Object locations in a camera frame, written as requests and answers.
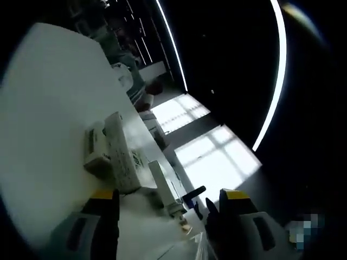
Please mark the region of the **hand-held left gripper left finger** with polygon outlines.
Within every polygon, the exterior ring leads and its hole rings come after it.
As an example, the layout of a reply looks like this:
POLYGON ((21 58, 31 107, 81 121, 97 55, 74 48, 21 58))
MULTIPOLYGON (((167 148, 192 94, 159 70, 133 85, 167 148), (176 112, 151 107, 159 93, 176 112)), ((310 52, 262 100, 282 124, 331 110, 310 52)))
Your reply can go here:
POLYGON ((116 259, 119 203, 118 190, 96 192, 54 229, 50 259, 116 259))

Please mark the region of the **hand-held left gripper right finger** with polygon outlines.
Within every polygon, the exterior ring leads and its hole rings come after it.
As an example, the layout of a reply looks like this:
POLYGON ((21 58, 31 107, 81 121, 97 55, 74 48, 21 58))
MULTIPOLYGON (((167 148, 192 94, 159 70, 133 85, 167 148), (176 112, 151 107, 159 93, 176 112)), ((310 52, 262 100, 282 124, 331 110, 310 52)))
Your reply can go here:
POLYGON ((223 188, 219 208, 206 203, 205 229, 218 259, 287 259, 286 231, 246 193, 223 188))

